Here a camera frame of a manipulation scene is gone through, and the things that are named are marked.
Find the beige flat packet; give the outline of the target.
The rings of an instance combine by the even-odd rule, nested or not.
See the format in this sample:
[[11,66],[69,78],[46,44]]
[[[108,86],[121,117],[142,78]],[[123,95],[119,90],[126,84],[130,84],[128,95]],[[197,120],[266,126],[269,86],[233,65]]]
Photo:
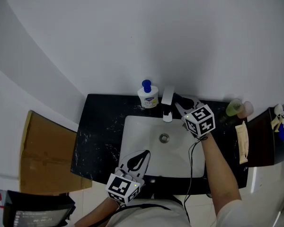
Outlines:
[[240,165],[248,162],[248,153],[249,153],[249,137],[248,131],[245,122],[241,125],[237,125],[235,127],[237,138],[238,138],[238,146],[239,146],[239,161]]

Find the chrome faucet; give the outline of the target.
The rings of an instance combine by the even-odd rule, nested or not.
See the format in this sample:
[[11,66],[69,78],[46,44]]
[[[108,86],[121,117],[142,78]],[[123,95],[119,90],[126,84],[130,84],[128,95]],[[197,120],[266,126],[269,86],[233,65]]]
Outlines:
[[172,122],[172,101],[175,88],[173,86],[166,86],[164,88],[161,105],[163,110],[163,121]]

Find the pink plastic cup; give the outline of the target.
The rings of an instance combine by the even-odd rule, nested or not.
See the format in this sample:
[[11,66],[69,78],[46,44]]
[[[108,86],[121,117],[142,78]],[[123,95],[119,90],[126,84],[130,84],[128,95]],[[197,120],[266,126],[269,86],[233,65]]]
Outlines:
[[254,112],[253,105],[250,101],[246,101],[243,104],[243,109],[240,113],[237,114],[238,118],[243,119],[251,116]]

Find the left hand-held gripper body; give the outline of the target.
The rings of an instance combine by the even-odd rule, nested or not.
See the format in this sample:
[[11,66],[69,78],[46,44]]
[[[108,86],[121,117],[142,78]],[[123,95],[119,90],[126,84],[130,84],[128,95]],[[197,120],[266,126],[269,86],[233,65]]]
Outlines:
[[140,174],[135,176],[129,172],[117,168],[114,174],[111,174],[106,184],[106,192],[109,198],[123,204],[128,204],[141,191],[144,186],[144,180]]

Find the person's white shirt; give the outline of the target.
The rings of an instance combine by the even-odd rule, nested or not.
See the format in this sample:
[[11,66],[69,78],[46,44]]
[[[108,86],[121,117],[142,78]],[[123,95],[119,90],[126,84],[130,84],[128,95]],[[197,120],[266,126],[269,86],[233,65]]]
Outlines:
[[[191,227],[182,205],[171,200],[134,200],[133,205],[157,204],[159,207],[130,208],[123,210],[108,221],[106,227]],[[252,227],[243,202],[234,200],[220,209],[216,227]]]

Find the dark brown cabinet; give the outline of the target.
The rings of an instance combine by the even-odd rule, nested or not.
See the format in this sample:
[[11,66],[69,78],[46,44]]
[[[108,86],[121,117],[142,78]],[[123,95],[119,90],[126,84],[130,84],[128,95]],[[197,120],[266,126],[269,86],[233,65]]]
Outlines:
[[284,141],[271,127],[275,117],[274,109],[269,107],[247,123],[249,167],[272,166],[284,161]]

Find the person's right forearm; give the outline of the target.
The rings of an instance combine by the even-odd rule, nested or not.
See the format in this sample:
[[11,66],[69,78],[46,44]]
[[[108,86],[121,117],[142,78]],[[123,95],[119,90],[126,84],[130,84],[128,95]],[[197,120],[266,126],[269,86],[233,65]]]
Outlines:
[[215,213],[234,200],[241,200],[237,180],[211,133],[202,141],[208,183]]

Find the person's left forearm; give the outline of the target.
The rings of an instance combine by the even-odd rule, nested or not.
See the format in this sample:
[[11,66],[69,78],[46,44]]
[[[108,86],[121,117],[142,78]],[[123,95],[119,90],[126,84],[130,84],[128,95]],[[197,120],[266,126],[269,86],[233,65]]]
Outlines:
[[98,223],[105,217],[114,213],[119,208],[117,202],[111,198],[106,198],[101,204],[99,204],[89,214],[81,218],[75,223],[75,227],[89,227],[95,223]]

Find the green plastic cup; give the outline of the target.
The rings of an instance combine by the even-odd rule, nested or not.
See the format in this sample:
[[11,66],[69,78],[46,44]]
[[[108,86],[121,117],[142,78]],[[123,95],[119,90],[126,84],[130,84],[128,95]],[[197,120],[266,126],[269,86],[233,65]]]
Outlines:
[[243,110],[243,103],[240,99],[233,99],[226,108],[227,116],[235,116]]

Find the beige crumpled packet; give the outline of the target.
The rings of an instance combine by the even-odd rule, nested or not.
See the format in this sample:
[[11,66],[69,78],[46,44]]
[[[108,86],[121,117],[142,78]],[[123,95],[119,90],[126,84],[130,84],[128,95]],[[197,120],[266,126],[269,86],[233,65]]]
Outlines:
[[272,127],[272,130],[274,132],[279,132],[279,128],[280,128],[280,125],[282,124],[283,122],[283,117],[278,117],[276,116],[272,121],[271,121],[271,127]]

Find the brown cardboard box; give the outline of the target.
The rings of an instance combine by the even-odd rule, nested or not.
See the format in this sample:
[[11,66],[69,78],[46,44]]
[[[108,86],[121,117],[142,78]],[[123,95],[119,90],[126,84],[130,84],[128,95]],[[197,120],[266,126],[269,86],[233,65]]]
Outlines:
[[29,111],[20,148],[19,191],[58,195],[92,187],[71,172],[76,133]]

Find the black marble vanity counter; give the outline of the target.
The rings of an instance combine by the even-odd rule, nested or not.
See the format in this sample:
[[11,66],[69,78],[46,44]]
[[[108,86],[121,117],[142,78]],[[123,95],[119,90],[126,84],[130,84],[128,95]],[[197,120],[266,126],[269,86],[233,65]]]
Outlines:
[[[244,188],[249,170],[247,164],[239,164],[235,130],[235,126],[243,121],[236,116],[227,117],[226,102],[205,100],[204,103],[215,116],[216,128],[212,135],[239,188]],[[137,96],[89,94],[77,131],[71,172],[98,183],[107,183],[118,164],[125,118],[129,115],[162,118],[163,110],[161,105],[143,108]]]

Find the white sink basin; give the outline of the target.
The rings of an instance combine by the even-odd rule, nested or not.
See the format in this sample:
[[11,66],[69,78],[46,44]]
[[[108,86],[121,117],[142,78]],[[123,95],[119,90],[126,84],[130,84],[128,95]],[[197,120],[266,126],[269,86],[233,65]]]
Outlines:
[[[169,135],[168,143],[161,143],[161,134]],[[124,124],[120,158],[149,150],[151,158],[146,175],[175,178],[201,178],[205,159],[201,143],[194,148],[196,138],[187,131],[181,119],[164,122],[161,118],[127,116]]]

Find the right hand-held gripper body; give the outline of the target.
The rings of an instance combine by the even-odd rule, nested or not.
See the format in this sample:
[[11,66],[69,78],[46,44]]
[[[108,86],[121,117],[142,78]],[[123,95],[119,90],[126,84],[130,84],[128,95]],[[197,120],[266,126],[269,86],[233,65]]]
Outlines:
[[208,105],[203,105],[184,115],[182,120],[186,128],[199,138],[215,129],[214,114]]

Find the black monitor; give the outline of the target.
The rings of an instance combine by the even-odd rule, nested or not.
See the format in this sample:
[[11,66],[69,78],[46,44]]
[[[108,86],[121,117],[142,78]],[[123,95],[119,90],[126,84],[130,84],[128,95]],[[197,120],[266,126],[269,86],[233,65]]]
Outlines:
[[34,195],[8,190],[3,208],[4,227],[65,227],[75,210],[68,195]]

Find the white soap bottle blue pump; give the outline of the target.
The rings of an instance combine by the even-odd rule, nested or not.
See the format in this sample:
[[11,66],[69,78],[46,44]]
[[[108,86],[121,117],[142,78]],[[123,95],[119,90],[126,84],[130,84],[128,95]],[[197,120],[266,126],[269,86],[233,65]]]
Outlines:
[[159,103],[159,90],[156,86],[153,86],[148,79],[142,82],[142,88],[137,91],[137,94],[141,101],[141,106],[144,108],[154,108]]

